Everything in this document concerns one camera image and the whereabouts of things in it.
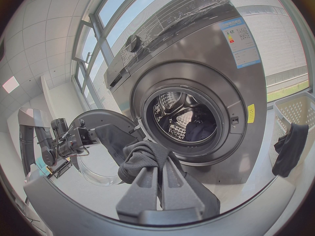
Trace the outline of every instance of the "laundry basket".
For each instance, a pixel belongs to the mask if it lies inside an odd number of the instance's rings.
[[[297,165],[301,164],[308,155],[315,141],[315,97],[308,92],[302,92],[293,96],[277,100],[274,103],[275,121],[273,125],[273,135],[269,148],[269,156],[272,166],[274,166],[278,153],[274,144],[278,138],[289,132],[291,123],[309,125],[308,135],[304,150]]]

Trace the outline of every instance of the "energy label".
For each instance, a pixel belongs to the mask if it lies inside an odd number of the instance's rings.
[[[220,28],[232,50],[237,68],[261,62],[257,46],[243,18],[220,22]]]

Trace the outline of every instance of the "green grass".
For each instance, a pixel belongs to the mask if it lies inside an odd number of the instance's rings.
[[[267,102],[274,101],[274,100],[289,96],[289,95],[294,94],[296,92],[299,92],[305,88],[308,88],[308,86],[309,86],[308,81],[304,81],[304,82],[297,84],[295,86],[292,86],[289,88],[284,88],[284,89],[281,89],[279,91],[269,93],[269,94],[267,94]]]

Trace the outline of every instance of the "dark clothing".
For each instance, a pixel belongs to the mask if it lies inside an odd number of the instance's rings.
[[[290,171],[297,165],[303,152],[308,134],[308,125],[291,124],[287,135],[278,139],[274,145],[279,154],[273,166],[273,174],[287,177]]]
[[[162,170],[167,157],[174,162],[187,183],[205,205],[203,218],[220,214],[220,201],[202,183],[184,172],[178,158],[171,150],[152,142],[138,142],[136,138],[112,124],[95,128],[101,143],[119,165],[118,176],[132,183],[143,167],[158,168],[158,197],[162,200]]]
[[[215,131],[215,125],[209,121],[189,122],[186,126],[184,141],[196,142],[209,137]]]

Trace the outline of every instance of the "ceiling light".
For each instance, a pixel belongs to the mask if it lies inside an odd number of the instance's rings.
[[[16,89],[19,86],[19,83],[16,81],[16,78],[12,76],[8,81],[3,84],[3,88],[8,92],[12,92],[14,89]]]

